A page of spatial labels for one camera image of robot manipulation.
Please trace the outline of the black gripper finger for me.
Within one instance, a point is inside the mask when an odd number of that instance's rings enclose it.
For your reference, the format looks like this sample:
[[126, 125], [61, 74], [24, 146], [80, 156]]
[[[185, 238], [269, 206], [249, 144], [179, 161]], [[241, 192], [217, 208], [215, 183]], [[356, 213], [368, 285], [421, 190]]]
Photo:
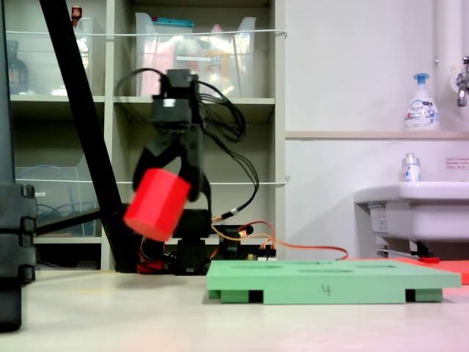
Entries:
[[188, 200], [195, 202], [204, 185], [204, 133], [200, 125], [191, 125], [180, 136], [181, 167], [179, 176], [189, 184]]
[[136, 169], [133, 173], [133, 190], [140, 186], [145, 172], [149, 169], [163, 169], [175, 158], [180, 158], [185, 147], [182, 137], [183, 129], [157, 129], [156, 136], [152, 137], [143, 149]]

